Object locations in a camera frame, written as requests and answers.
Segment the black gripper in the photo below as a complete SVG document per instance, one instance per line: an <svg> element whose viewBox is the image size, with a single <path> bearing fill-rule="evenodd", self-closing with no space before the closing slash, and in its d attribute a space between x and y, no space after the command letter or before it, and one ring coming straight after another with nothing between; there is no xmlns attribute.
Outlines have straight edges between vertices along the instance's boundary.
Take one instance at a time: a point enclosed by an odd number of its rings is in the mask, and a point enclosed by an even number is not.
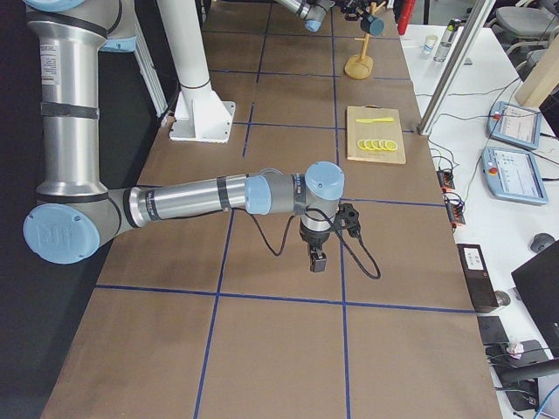
<svg viewBox="0 0 559 419"><path fill-rule="evenodd" d="M359 20L367 12L365 0L343 0L341 12L345 20Z"/></svg>
<svg viewBox="0 0 559 419"><path fill-rule="evenodd" d="M330 232L329 227L322 231L312 230L300 221L299 233L301 239L307 243L311 272L323 272L326 269L328 258L323 253L322 246L328 241Z"/></svg>

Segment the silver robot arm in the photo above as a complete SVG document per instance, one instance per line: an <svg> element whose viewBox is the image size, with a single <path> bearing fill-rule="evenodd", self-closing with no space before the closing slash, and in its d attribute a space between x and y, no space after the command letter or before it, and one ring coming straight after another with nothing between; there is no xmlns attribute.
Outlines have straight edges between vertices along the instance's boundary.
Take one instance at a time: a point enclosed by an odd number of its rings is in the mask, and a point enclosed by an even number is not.
<svg viewBox="0 0 559 419"><path fill-rule="evenodd" d="M345 18L356 21L369 14L369 6L365 1L330 1L330 0L276 0L296 17L303 20L305 28L317 32L327 14L335 7L339 7Z"/></svg>
<svg viewBox="0 0 559 419"><path fill-rule="evenodd" d="M45 142L45 179L23 226L34 253L74 264L148 223L242 209L298 217L311 270L325 269L322 246L335 231L344 188L337 165L318 161L303 174L267 168L160 188L108 189L99 169L98 54L135 48L135 5L29 1L26 17L39 40Z"/></svg>

